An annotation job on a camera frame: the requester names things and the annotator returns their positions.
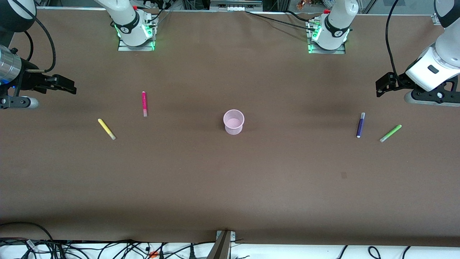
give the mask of metal frame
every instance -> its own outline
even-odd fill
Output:
[[[231,230],[217,231],[217,240],[206,259],[229,259],[230,243],[235,241],[236,235]]]
[[[375,2],[377,2],[377,0],[371,0],[368,4],[368,6],[366,6],[366,8],[364,9],[364,11],[362,12],[363,14],[367,14],[371,11],[372,7],[375,5]]]

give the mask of pink marker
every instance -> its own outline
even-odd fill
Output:
[[[144,109],[144,117],[147,117],[147,99],[145,92],[142,92],[142,108]]]

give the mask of marker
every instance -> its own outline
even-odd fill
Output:
[[[142,92],[142,109],[144,110],[144,117],[147,117],[147,100],[145,92]]]
[[[364,125],[364,116],[366,115],[365,112],[361,113],[361,119],[359,119],[359,125],[358,125],[358,132],[356,133],[356,137],[360,138],[361,133],[362,133],[362,126]]]
[[[98,119],[98,121],[99,121],[99,124],[101,124],[101,126],[104,128],[105,132],[107,132],[107,134],[112,138],[112,140],[115,140],[116,139],[115,135],[112,133],[112,131],[110,131],[107,125],[105,125],[104,121],[102,119]]]
[[[383,138],[380,139],[380,142],[383,143],[387,138],[389,138],[389,137],[391,137],[391,135],[395,134],[395,132],[397,132],[401,127],[402,127],[402,125],[396,126],[394,129],[392,129],[390,132],[388,132],[385,136],[383,136]]]

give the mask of metal mounting plate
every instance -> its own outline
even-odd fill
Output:
[[[441,25],[441,22],[435,13],[431,15],[431,19],[434,25]]]

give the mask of purple marker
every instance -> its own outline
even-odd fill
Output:
[[[359,125],[358,125],[358,132],[356,133],[356,137],[360,138],[361,133],[362,133],[362,126],[364,125],[364,116],[366,115],[365,112],[361,113],[361,119],[359,119]]]

